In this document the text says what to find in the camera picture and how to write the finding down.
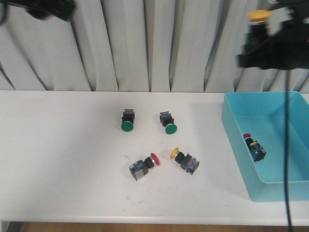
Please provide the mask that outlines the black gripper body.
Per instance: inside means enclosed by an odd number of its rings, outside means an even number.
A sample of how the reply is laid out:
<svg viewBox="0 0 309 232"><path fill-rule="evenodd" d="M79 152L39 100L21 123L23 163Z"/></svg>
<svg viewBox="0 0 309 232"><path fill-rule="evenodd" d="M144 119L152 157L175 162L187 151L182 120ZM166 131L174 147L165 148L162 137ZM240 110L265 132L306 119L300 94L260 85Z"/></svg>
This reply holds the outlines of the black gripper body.
<svg viewBox="0 0 309 232"><path fill-rule="evenodd" d="M281 29L255 48L242 47L237 55L241 68L267 69L309 68L309 17L307 4L275 4L275 9L287 8L291 19L281 22Z"/></svg>

